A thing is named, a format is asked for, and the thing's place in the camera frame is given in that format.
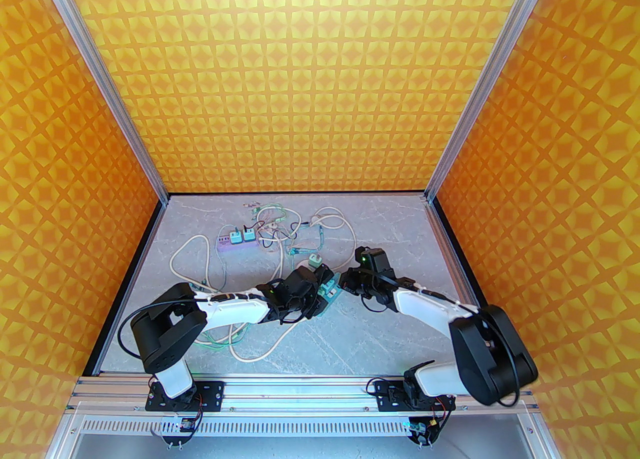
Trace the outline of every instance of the marble surface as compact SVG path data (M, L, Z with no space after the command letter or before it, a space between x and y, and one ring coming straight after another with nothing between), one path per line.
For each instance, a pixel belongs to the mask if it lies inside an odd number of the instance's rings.
M140 274L126 302L124 315L150 303L179 281L169 270L169 258L192 235L209 237L212 247L220 227L251 222L251 210L243 204L281 203L297 210L307 220L323 206L339 208L352 224L358 245L383 248L396 276L413 278L432 290L456 294L450 274L428 223L420 193L387 194L234 194L173 196L162 217ZM318 232L306 230L297 243L316 244ZM329 267L351 255L353 239L344 226L324 231L320 251ZM279 261L277 248L221 253L226 260L225 292L246 290L270 279ZM296 257L296 262L304 256ZM206 247L196 239L178 255L175 269L185 276L203 279ZM285 259L285 275L291 270ZM222 268L212 251L210 280L222 284ZM374 308L375 301L370 302ZM240 356L259 356L274 344L284 327L277 322L252 326L235 349ZM129 325L123 341L135 349ZM453 358L446 338L422 322L387 310L372 313L359 297L346 292L310 321L302 322L263 361L240 363L228 350L213 351L197 344L186 354L194 373L289 373L313 375L391 375L429 359ZM101 365L103 372L143 372L141 361L128 356L112 340Z

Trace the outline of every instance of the orange patterned wall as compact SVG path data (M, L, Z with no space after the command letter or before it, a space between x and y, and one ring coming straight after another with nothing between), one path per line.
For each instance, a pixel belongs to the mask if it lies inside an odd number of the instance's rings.
M41 457L156 196L51 0L1 0L0 455Z
M76 0L172 192L424 189L514 0Z
M568 458L640 457L640 0L541 0L438 198Z

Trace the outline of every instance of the metal vent grille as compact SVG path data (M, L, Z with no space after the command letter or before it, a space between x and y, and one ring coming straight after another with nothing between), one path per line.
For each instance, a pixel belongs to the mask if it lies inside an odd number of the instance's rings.
M144 436L153 430L163 436L181 435L181 417L163 417L154 421L150 417L84 417L83 434L117 434ZM407 436L406 417L364 418L204 418L198 436Z

